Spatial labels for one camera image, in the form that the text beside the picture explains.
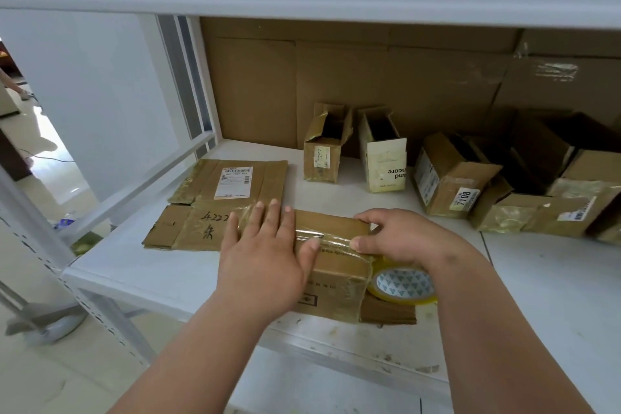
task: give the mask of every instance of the person's left hand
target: person's left hand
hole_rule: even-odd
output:
[[[306,241],[294,253],[295,214],[285,206],[280,222],[280,204],[272,200],[265,221],[265,206],[258,202],[250,214],[241,239],[238,218],[229,216],[222,239],[218,285],[215,295],[230,309],[268,325],[301,298],[319,253],[318,239]]]

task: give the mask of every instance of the tile floor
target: tile floor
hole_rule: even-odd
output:
[[[15,147],[28,151],[23,152],[25,157],[35,154],[41,158],[71,161],[40,107],[33,101],[21,102],[16,94],[9,93],[23,113],[0,119],[0,127]],[[21,180],[19,186],[47,219],[58,220],[68,212],[80,215],[97,205],[74,163],[29,160],[33,176]],[[96,231],[105,234],[108,228],[104,223]],[[39,302],[72,300],[2,226],[0,245],[3,250],[0,277],[23,297]],[[0,306],[0,327],[10,316]],[[156,351],[181,327],[181,323],[155,314],[139,316],[133,321]],[[20,336],[0,335],[3,414],[105,413],[141,372],[142,366],[92,318],[53,346],[26,347]],[[269,377],[265,376],[266,372],[270,373]],[[386,401],[400,411],[452,412],[433,403],[421,402],[416,396],[394,392],[260,347],[251,358],[227,412],[365,414],[384,411]]]

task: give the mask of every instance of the background person's hand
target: background person's hand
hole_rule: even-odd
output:
[[[408,210],[373,208],[354,218],[381,226],[371,236],[352,239],[352,249],[363,254],[383,254],[394,261],[419,264],[430,270],[436,262],[474,249],[461,236]]]
[[[280,221],[280,204],[258,202],[238,239],[238,218],[231,213],[222,239],[218,285],[215,293],[232,310],[269,324],[291,310],[302,296],[319,253],[318,239],[306,241],[294,253],[295,213],[286,206]]]

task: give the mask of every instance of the roll of tape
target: roll of tape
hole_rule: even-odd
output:
[[[373,262],[368,290],[377,298],[398,305],[424,305],[437,301],[428,273],[385,257]]]

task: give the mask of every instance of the black wire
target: black wire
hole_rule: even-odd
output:
[[[50,159],[50,160],[58,160],[58,162],[67,162],[68,164],[75,164],[75,160],[62,160],[62,159],[56,159],[56,158],[42,158],[41,156],[35,156],[33,153],[31,153],[30,151],[26,151],[25,149],[21,149],[20,147],[18,148],[18,150],[20,151],[24,151],[27,152],[29,155],[29,157],[25,158],[25,159],[30,159],[30,158],[37,158],[37,159]]]

